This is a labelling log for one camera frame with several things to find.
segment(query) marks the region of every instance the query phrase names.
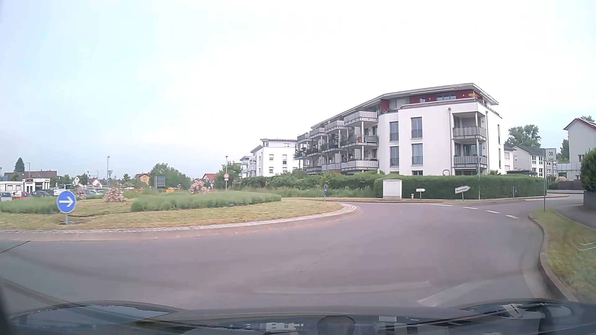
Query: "shrub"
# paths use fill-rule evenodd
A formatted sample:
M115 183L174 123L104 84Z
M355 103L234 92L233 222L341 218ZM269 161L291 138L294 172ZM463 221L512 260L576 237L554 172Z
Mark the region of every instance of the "shrub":
M26 214L54 214L60 212L58 206L56 206L55 197L2 201L0 203L0 211Z
M584 155L581 178L584 190L596 191L596 148L590 149Z
M280 200L281 196L271 193L228 191L191 195L187 192L174 192L158 196L141 196L132 203L131 210L133 212L142 212L147 210L245 206Z
M378 178L374 183L376 197L383 197L383 180L401 179L402 197L408 198L415 194L417 188L426 189L422 198L427 199L461 199L461 194L455 194L455 188L468 185L470 190L464 193L464 198L478 199L478 176L402 176L386 175ZM544 180L542 178L520 175L482 175L480 177L480 195L482 198L508 198L513 196L513 186L516 187L516 197L541 196L544 194Z

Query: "sidewalk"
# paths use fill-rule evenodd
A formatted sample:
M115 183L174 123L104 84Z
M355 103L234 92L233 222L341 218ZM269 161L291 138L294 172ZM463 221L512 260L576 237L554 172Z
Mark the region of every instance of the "sidewalk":
M558 207L555 209L561 216L571 221L596 229L596 209L582 205Z

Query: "road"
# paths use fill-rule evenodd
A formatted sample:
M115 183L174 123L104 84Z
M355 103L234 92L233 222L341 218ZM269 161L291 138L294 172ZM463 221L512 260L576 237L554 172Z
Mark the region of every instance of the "road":
M3 241L4 297L10 312L83 300L197 309L548 297L536 270L542 238L527 219L541 201L356 205L358 215L335 222L207 237Z

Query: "white apartment building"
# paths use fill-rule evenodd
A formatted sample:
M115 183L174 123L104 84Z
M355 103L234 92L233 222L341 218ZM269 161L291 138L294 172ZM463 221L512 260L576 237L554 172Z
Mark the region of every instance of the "white apartment building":
M306 173L504 173L498 102L473 83L383 94L298 136Z
M559 163L557 172L568 180L579 179L583 155L596 147L596 123L577 118L563 129L569 139L569 163Z
M300 162L294 159L295 139L262 138L261 142L250 151L254 155L254 175L280 175L300 167Z

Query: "street sign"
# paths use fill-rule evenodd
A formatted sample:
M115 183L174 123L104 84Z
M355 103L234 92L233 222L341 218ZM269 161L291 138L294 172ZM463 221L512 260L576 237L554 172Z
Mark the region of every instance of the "street sign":
M459 193L463 193L463 192L467 192L471 189L471 187L469 187L468 185L464 185L464 186L460 186L460 187L456 187L455 188L455 193L459 194Z
M61 212L68 214L75 209L76 197L71 191L66 190L58 195L56 205Z
M547 162L557 161L557 149L545 149L547 152Z

